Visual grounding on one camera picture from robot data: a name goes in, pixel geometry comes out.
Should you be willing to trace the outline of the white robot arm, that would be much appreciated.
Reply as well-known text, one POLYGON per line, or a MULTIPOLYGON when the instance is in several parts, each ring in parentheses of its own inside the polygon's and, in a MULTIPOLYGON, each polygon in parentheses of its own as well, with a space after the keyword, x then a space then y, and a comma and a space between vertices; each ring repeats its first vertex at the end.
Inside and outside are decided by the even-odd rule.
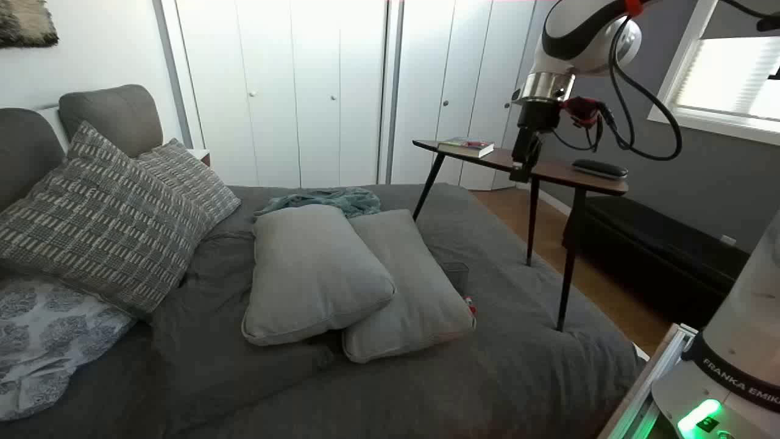
POLYGON ((511 94, 519 107, 511 178, 527 182, 554 130, 575 77, 627 65, 640 49, 636 13, 648 0, 555 0, 543 17, 534 63, 511 94))

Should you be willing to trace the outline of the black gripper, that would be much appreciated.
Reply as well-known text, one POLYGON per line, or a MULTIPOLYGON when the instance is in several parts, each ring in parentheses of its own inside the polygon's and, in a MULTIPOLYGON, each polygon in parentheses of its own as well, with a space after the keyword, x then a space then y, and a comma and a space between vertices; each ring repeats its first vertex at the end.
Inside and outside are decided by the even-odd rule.
POLYGON ((521 96, 519 93, 511 94, 511 101, 519 107, 519 130, 511 145, 517 168, 510 178, 527 182, 542 155, 542 135, 554 130, 560 122, 560 101, 549 96, 521 96))

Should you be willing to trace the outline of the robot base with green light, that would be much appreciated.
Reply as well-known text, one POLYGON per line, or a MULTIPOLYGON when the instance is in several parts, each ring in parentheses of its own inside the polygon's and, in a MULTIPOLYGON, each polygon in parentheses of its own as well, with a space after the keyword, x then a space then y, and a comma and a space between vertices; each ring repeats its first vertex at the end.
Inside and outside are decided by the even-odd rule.
POLYGON ((667 329, 597 439, 780 439, 780 211, 714 316, 667 329))

